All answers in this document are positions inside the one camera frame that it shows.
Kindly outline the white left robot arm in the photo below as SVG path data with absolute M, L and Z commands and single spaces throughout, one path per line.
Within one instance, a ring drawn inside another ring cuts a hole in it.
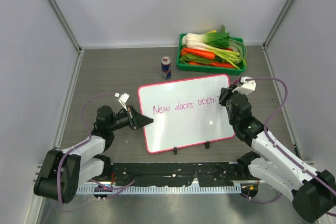
M 78 187 L 93 178 L 105 182 L 112 174 L 110 158 L 103 155 L 114 140 L 114 132 L 124 127 L 143 128 L 153 119 L 127 106 L 118 113 L 107 106 L 97 110 L 91 134 L 77 145 L 47 152 L 34 184 L 36 196 L 67 204 Z

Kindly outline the pink framed whiteboard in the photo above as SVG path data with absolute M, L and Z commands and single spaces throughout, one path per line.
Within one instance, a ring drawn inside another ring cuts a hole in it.
M 154 154 L 233 137 L 227 111 L 219 104 L 220 90 L 229 84 L 228 75 L 217 74 L 139 87 L 140 111 L 153 119 L 144 127 L 147 151 Z

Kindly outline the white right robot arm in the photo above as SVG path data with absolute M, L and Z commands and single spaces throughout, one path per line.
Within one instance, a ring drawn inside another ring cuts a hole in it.
M 305 221 L 313 223 L 335 207 L 335 178 L 307 164 L 285 148 L 251 112 L 247 95 L 239 86 L 222 88 L 219 103 L 227 110 L 230 125 L 239 140 L 253 148 L 237 166 L 242 179 L 252 176 L 284 195 Z

